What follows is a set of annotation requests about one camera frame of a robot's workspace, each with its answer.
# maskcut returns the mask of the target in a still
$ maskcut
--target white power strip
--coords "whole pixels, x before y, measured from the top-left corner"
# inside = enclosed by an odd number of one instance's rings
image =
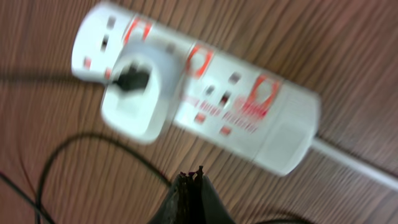
[[[187,78],[174,117],[174,123],[181,128],[278,175],[293,170],[312,145],[320,117],[316,94],[115,4],[102,2],[85,17],[73,46],[73,74],[103,83],[117,78],[123,67],[133,63],[121,62],[121,52],[130,42],[156,46],[186,63]],[[135,59],[141,57],[145,55],[136,55]],[[150,58],[140,60],[153,63]],[[164,75],[167,74],[158,71],[157,76]],[[154,141],[158,132],[138,135],[141,130],[137,129],[151,128],[135,125],[142,124],[142,117],[127,122],[124,117],[133,116],[132,109],[118,108],[120,102],[126,101],[121,98],[115,87],[107,87],[101,106],[106,123],[136,141]],[[173,112],[167,114],[173,118]],[[315,143],[314,146],[327,149],[322,153],[363,172],[358,160],[346,154],[327,153],[333,149],[319,140]],[[374,179],[398,189],[393,177],[379,170],[373,174]]]

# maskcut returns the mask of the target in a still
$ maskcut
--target wooden floor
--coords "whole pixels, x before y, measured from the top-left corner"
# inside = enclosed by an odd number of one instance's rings
[[[1,1],[1,75],[71,75],[73,40],[96,2]],[[118,4],[319,93],[319,136],[398,175],[398,1]],[[54,147],[74,133],[97,131],[136,147],[169,179],[204,165],[238,223],[279,212],[314,223],[398,223],[397,192],[316,152],[281,178],[176,127],[139,146],[104,125],[102,94],[102,86],[88,83],[2,79],[0,170],[34,198]],[[43,203],[57,223],[145,223],[166,191],[135,159],[108,143],[84,140],[55,161]],[[0,223],[34,222],[33,210],[2,182],[0,192]]]

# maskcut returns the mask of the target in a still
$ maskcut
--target power socket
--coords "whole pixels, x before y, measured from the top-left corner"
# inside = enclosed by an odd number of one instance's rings
[[[184,62],[176,125],[278,175],[288,174],[308,151],[320,117],[315,93],[108,2],[95,6],[79,29],[73,74],[105,83],[114,79],[122,69],[116,66],[119,54],[131,41]],[[110,94],[107,88],[104,99]]]

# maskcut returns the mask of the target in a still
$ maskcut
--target white power cord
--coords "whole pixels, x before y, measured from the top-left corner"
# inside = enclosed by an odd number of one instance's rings
[[[377,167],[372,166],[371,164],[365,163],[347,153],[341,152],[339,149],[329,145],[325,141],[314,138],[312,142],[312,149],[330,157],[331,159],[350,167],[365,176],[368,176],[383,184],[387,187],[390,187],[396,191],[398,191],[398,179],[393,175],[390,175],[383,170],[378,169]]]

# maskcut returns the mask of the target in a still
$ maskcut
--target electrical outlet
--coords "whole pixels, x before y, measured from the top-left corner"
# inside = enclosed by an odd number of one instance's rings
[[[73,73],[84,80],[112,79],[134,63],[118,58],[134,41],[163,49],[185,64],[176,125],[278,175],[302,160],[318,128],[316,94],[114,4],[97,5],[83,21],[73,46]],[[101,110],[118,100],[107,88]],[[133,137],[136,128],[123,133]]]

